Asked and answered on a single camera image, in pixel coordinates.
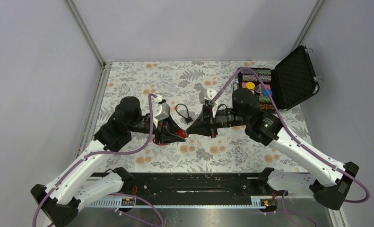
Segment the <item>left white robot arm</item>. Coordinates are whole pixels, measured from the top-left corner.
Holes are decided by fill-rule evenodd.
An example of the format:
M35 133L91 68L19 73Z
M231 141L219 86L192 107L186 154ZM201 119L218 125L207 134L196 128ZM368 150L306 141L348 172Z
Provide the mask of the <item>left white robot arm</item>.
M36 226L40 211L52 225L64 227L85 207L102 197L116 192L130 193L133 188L132 175L122 167L93 183L86 184L86 180L111 157L125 155L122 148L131 141L133 132L147 134L146 143L157 145L184 142L187 139L187 132L172 119L170 107L164 99L149 94L148 107L149 113L143 115L138 98L123 98L108 121L69 167L48 184L36 184L31 189L38 205L32 226Z

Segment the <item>red padlock with keys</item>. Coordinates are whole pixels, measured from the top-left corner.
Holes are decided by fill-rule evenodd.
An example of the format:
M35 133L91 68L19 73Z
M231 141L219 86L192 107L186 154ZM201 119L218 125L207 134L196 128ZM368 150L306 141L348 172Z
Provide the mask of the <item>red padlock with keys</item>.
M172 143L178 143L178 142L185 142L186 138L188 138L188 133L181 129L178 131L171 131L171 132L162 132L158 136L155 136L152 139L152 142L159 146L166 146L170 145Z

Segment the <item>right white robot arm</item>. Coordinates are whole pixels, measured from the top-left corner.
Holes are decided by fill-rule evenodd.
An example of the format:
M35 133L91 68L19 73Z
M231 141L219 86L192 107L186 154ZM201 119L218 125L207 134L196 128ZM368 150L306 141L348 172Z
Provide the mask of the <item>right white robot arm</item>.
M187 129L188 134L214 138L218 129L245 126L245 134L264 146L273 148L306 170L306 173L283 172L265 168L257 179L259 192L276 191L313 196L321 205L339 210L359 168L353 162L342 163L323 154L293 133L281 119L260 109L259 97L246 88L232 93L231 108L219 109L213 89L200 91L202 111Z

